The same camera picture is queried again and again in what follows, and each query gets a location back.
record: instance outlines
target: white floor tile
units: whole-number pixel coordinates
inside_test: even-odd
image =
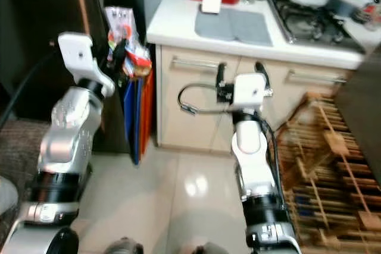
[[[181,154],[167,254],[188,254],[205,242],[249,253],[233,166],[233,159]]]
[[[178,157],[150,146],[136,168],[128,155],[95,155],[77,224],[80,253],[102,253],[127,236],[147,254],[165,254]]]

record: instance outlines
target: beige cabinet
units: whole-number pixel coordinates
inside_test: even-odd
[[[306,92],[332,94],[350,75],[337,68],[244,57],[237,73],[252,73],[256,61],[265,66],[274,92],[265,98],[262,111],[273,129],[289,118]]]
[[[220,138],[217,130],[223,121],[223,116],[192,116],[181,111],[177,103],[177,94],[186,84],[215,85],[217,66],[220,62],[227,64],[226,80],[232,80],[239,63],[237,56],[169,46],[161,47],[161,75],[157,80],[160,80],[161,84],[161,98],[158,98],[158,108],[161,112],[158,120],[161,120],[160,135],[163,146],[210,150],[215,143],[218,148],[221,147],[217,145]],[[216,104],[214,89],[191,88],[184,92],[183,101],[199,108],[223,107]],[[229,128],[231,135],[232,127],[223,125]]]
[[[215,85],[217,67],[225,62],[225,80],[237,74],[253,73],[257,61],[264,64],[274,91],[266,98],[263,117],[272,128],[285,122],[300,103],[305,92],[333,93],[350,75],[350,71],[293,62],[245,58],[213,52],[161,46],[157,51],[161,66],[158,81],[159,144],[171,148],[197,149],[208,152],[230,152],[233,134],[229,114],[192,116],[180,110],[179,91],[189,83]],[[214,88],[191,88],[183,101],[205,109],[220,109]]]

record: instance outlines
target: metal handle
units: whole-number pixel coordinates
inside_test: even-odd
[[[303,79],[303,80],[318,80],[318,81],[327,81],[329,83],[346,83],[346,79],[344,76],[337,75],[325,75],[325,76],[317,76],[315,74],[307,74],[307,73],[297,73],[295,70],[290,70],[289,79],[291,77],[295,79]]]
[[[172,64],[187,65],[189,67],[212,68],[217,70],[220,62],[203,59],[179,59],[178,57],[173,57]]]

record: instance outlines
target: kitchen counter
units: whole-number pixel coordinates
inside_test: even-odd
[[[223,41],[200,37],[195,32],[195,20],[200,2],[194,0],[162,0],[147,31],[149,43],[198,49],[251,58],[275,59],[355,70],[364,55],[332,48],[314,48],[287,43],[266,0],[253,4],[222,5],[264,15],[273,46],[249,45],[238,41]],[[345,22],[349,34],[371,53],[381,42],[381,29],[366,30],[352,20]]]

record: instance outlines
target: black wire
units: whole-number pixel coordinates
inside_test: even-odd
[[[276,184],[278,187],[280,199],[282,200],[282,203],[284,205],[286,205],[285,196],[283,195],[282,183],[281,183],[281,178],[280,178],[278,147],[277,147],[277,143],[276,143],[275,134],[274,134],[274,131],[271,129],[270,125],[268,124],[268,122],[266,120],[262,120],[262,123],[266,126],[266,129],[270,133],[271,141],[273,142]]]
[[[265,134],[265,137],[266,137],[266,140],[267,140],[267,146],[269,146],[270,145],[270,141],[272,142],[272,138],[270,138],[270,139],[268,138],[268,136],[267,136],[267,130],[268,129],[267,129],[267,126],[265,126],[264,122],[265,122],[265,120],[260,120],[261,127],[262,127],[262,132],[263,132],[263,134]],[[273,173],[274,178],[276,178],[278,175],[277,175],[276,170],[274,169],[275,162],[273,161],[273,155],[271,154],[270,148],[267,148],[266,155],[267,155],[267,158],[268,158],[268,163],[269,163],[271,172]]]
[[[29,71],[28,75],[24,78],[24,80],[18,85],[17,90],[13,94],[11,100],[9,101],[7,107],[5,108],[5,111],[1,115],[0,118],[0,131],[2,130],[3,126],[7,122],[8,117],[10,116],[12,109],[14,105],[16,104],[18,98],[20,97],[22,91],[24,90],[26,84],[29,82],[29,80],[36,74],[36,72],[43,67],[47,62],[49,62],[52,57],[58,52],[58,49],[55,48],[52,52],[50,52],[48,55],[44,56],[40,61],[37,62],[36,65],[33,66],[33,68]]]
[[[203,87],[207,89],[216,90],[216,87],[212,84],[208,83],[191,83],[187,84],[185,87],[181,89],[179,94],[177,95],[177,103],[180,105],[181,109],[184,109],[185,111],[191,112],[193,114],[221,114],[221,113],[227,113],[229,112],[227,109],[199,109],[198,107],[195,107],[187,102],[183,102],[181,100],[181,96],[183,92],[186,89],[189,89],[191,87]]]

